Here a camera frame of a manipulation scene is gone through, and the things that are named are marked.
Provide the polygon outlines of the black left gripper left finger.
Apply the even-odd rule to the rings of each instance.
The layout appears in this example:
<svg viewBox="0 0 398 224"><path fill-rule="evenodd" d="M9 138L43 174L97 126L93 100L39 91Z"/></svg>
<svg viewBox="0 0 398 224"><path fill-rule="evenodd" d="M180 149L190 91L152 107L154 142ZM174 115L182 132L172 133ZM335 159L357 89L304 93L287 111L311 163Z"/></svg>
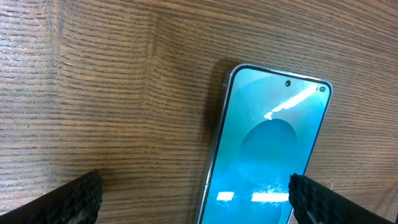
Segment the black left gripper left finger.
<svg viewBox="0 0 398 224"><path fill-rule="evenodd" d="M1 215L1 223L95 223L101 207L103 180L97 170Z"/></svg>

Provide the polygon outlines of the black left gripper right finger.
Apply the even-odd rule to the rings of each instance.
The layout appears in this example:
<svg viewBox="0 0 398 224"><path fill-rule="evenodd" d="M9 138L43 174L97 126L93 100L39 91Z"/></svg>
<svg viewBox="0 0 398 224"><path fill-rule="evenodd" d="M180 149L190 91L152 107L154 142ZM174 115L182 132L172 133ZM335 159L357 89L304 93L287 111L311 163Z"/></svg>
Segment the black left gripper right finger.
<svg viewBox="0 0 398 224"><path fill-rule="evenodd" d="M290 176L289 203L299 224L393 224L305 175Z"/></svg>

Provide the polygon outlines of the blue-screen Galaxy smartphone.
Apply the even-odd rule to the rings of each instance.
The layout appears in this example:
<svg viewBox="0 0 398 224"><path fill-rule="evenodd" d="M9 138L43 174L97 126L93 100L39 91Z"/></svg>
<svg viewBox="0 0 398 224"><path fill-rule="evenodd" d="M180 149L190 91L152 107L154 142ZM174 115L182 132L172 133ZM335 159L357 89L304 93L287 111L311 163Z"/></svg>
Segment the blue-screen Galaxy smartphone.
<svg viewBox="0 0 398 224"><path fill-rule="evenodd" d="M333 95L326 80L243 63L226 76L196 224L288 223Z"/></svg>

